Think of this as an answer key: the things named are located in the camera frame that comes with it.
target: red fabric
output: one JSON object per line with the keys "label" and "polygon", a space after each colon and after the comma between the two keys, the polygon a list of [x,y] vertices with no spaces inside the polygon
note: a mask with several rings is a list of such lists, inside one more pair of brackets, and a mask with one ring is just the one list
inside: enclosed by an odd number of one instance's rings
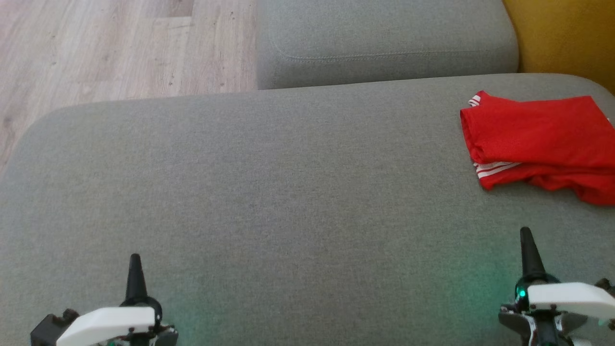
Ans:
{"label": "red fabric", "polygon": [[480,184],[524,180],[615,205],[615,129],[590,96],[517,102],[484,91],[461,110]]}

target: yellow cushion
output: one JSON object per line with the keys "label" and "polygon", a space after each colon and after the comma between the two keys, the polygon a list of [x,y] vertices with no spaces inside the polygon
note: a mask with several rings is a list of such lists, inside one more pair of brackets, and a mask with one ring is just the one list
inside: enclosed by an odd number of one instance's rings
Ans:
{"label": "yellow cushion", "polygon": [[504,0],[520,72],[589,78],[615,94],[614,0]]}

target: gray fabric surface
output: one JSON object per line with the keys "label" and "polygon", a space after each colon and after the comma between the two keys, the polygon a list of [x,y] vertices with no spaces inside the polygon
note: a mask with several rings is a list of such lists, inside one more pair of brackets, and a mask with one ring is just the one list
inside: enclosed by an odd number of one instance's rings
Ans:
{"label": "gray fabric surface", "polygon": [[516,72],[501,0],[259,0],[259,89]]}
{"label": "gray fabric surface", "polygon": [[[615,210],[522,183],[480,188],[459,125],[475,92],[590,94],[508,74],[58,110],[0,182],[0,335],[123,300],[128,259],[181,345],[503,345],[499,304],[534,229],[565,281],[615,279]],[[595,345],[613,333],[588,328]]]}

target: gray couch cushion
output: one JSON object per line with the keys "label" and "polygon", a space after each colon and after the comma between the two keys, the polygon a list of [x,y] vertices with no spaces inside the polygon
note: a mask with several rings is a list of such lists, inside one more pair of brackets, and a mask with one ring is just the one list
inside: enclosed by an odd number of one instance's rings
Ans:
{"label": "gray couch cushion", "polygon": [[553,274],[594,282],[615,278],[615,210],[482,190],[459,125],[480,89],[590,94],[615,117],[596,84],[531,74],[54,112],[0,183],[3,341],[66,307],[119,304],[139,252],[182,345],[518,346],[497,312],[520,276],[519,228]]}
{"label": "gray couch cushion", "polygon": [[259,0],[258,87],[517,70],[501,0]]}

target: wooden floor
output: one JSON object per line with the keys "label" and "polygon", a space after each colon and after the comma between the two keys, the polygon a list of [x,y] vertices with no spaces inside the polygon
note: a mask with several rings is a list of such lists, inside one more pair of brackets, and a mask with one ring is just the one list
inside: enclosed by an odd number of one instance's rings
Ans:
{"label": "wooden floor", "polygon": [[0,0],[0,175],[48,112],[256,89],[256,0]]}

